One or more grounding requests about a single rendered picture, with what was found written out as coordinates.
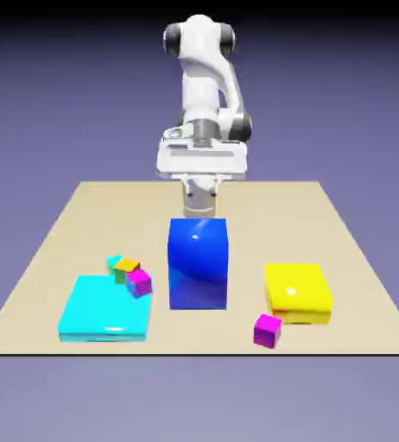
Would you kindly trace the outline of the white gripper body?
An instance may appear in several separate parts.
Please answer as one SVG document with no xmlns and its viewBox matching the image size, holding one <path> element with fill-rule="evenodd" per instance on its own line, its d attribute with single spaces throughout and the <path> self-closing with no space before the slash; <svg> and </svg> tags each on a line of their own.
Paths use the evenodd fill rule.
<svg viewBox="0 0 399 442">
<path fill-rule="evenodd" d="M 242 142 L 212 139 L 211 147 L 195 147 L 192 138 L 161 139 L 156 170 L 159 175 L 218 175 L 242 179 L 247 172 L 247 146 Z"/>
</svg>

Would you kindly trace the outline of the small orange cube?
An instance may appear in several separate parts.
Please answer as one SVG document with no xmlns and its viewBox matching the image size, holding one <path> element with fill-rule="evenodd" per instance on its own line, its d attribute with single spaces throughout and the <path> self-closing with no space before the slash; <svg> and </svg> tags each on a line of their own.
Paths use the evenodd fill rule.
<svg viewBox="0 0 399 442">
<path fill-rule="evenodd" d="M 141 263 L 137 260 L 132 260 L 126 257 L 121 258 L 113 267 L 115 282 L 118 284 L 124 284 L 126 275 L 141 267 Z"/>
</svg>

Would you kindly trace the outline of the small cyan cube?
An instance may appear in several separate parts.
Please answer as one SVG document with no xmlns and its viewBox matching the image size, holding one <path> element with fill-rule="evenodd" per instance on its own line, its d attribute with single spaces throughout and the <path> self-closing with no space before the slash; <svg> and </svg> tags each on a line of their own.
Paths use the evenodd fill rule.
<svg viewBox="0 0 399 442">
<path fill-rule="evenodd" d="M 109 256 L 106 258 L 106 267 L 110 275 L 115 274 L 114 267 L 116 264 L 123 259 L 122 255 L 116 255 L 116 256 Z"/>
</svg>

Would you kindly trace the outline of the small magenta cube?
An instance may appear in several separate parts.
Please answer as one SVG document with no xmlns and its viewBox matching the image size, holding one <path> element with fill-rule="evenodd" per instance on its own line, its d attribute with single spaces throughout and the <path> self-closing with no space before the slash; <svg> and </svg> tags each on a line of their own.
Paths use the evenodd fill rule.
<svg viewBox="0 0 399 442">
<path fill-rule="evenodd" d="M 136 298 L 152 293 L 152 279 L 143 269 L 136 269 L 125 276 L 128 290 Z"/>
<path fill-rule="evenodd" d="M 274 349 L 282 331 L 282 319 L 261 314 L 254 324 L 253 343 Z"/>
</svg>

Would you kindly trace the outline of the large blue box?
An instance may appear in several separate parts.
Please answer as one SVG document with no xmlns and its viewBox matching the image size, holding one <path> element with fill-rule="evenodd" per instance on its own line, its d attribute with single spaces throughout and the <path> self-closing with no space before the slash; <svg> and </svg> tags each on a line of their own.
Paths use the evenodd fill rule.
<svg viewBox="0 0 399 442">
<path fill-rule="evenodd" d="M 173 218 L 168 233 L 169 306 L 225 310 L 229 240 L 224 218 Z"/>
</svg>

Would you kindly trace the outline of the large yellow box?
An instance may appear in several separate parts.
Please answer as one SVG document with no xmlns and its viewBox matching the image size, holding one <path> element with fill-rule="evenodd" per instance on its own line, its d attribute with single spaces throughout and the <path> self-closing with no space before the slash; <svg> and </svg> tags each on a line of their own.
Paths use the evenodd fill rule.
<svg viewBox="0 0 399 442">
<path fill-rule="evenodd" d="M 268 263 L 264 287 L 269 313 L 289 325 L 327 325 L 333 297 L 317 263 Z"/>
</svg>

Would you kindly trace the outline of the large cyan box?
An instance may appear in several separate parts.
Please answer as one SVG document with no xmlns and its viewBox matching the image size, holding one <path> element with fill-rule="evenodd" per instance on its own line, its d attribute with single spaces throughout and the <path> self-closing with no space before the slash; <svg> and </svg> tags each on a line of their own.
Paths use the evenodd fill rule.
<svg viewBox="0 0 399 442">
<path fill-rule="evenodd" d="M 151 296 L 134 296 L 109 275 L 81 275 L 58 324 L 62 342 L 143 342 Z"/>
</svg>

